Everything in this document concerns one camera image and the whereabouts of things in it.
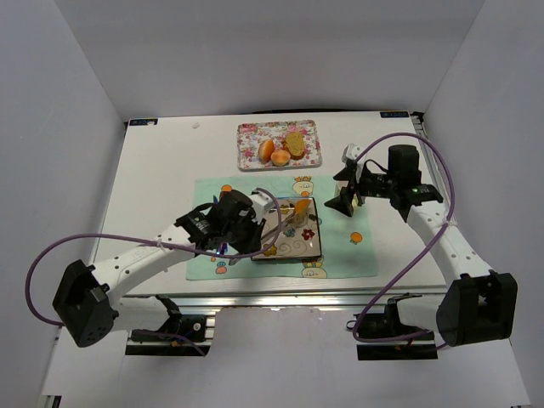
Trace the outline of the orange half bun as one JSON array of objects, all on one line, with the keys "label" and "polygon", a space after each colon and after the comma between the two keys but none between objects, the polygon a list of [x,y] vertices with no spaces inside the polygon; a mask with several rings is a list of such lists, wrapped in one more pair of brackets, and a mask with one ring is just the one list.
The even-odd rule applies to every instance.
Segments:
[{"label": "orange half bun", "polygon": [[274,152],[274,141],[272,139],[266,139],[258,147],[258,159],[263,163],[268,162]]}]

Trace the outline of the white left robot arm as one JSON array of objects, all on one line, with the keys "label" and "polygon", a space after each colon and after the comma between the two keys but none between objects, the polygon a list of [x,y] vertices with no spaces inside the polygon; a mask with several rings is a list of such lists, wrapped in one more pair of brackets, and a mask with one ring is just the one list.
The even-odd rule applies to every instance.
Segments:
[{"label": "white left robot arm", "polygon": [[62,276],[53,307],[76,346],[90,347],[111,332],[139,332],[179,342],[183,315],[166,295],[129,297],[128,293],[169,268],[198,256],[220,257],[222,245],[234,249],[230,259],[253,258],[272,247],[283,223],[266,231],[266,216],[281,215],[267,190],[250,195],[238,190],[201,204],[178,218],[152,240],[134,239],[134,248],[93,264],[71,263]]}]

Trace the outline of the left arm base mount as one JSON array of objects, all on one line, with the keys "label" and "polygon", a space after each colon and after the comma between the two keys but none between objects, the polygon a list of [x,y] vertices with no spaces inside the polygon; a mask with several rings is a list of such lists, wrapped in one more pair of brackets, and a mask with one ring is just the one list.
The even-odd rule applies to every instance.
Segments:
[{"label": "left arm base mount", "polygon": [[208,317],[205,314],[184,314],[166,295],[149,297],[156,300],[168,318],[161,326],[152,329],[131,330],[126,348],[127,355],[148,356],[201,356],[210,349],[207,335]]}]

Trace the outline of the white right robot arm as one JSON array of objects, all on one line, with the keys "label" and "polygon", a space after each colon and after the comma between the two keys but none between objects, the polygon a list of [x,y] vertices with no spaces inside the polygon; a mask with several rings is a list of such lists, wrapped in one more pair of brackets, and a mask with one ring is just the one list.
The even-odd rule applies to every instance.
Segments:
[{"label": "white right robot arm", "polygon": [[509,273],[498,273],[470,246],[448,218],[439,191],[422,182],[419,152],[409,144],[388,149],[388,165],[373,173],[359,157],[362,149],[349,144],[343,151],[342,182],[326,207],[351,217],[365,199],[389,201],[417,233],[448,287],[444,295],[404,294],[391,297],[382,314],[360,314],[353,330],[360,342],[409,341],[434,332],[450,347],[510,337],[518,284]]}]

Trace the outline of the brown long bread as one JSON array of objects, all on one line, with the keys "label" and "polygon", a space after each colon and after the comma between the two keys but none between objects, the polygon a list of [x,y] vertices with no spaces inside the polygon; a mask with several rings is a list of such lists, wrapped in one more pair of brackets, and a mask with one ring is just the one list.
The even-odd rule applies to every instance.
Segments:
[{"label": "brown long bread", "polygon": [[311,199],[308,199],[308,198],[304,198],[302,200],[298,200],[295,204],[294,204],[294,208],[293,208],[293,214],[295,216],[303,216],[308,208],[309,208],[309,205],[312,203],[312,200]]}]

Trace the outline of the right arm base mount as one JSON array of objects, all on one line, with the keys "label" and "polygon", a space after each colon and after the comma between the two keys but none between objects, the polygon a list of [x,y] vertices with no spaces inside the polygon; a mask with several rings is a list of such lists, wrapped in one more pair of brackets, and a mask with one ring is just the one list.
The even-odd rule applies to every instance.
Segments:
[{"label": "right arm base mount", "polygon": [[391,297],[383,311],[368,312],[357,325],[357,335],[369,340],[358,343],[358,361],[400,361],[400,360],[436,360],[437,345],[434,334],[402,322],[399,305],[416,300],[416,306],[423,306],[422,312],[428,311],[424,302],[430,296],[403,294]]}]

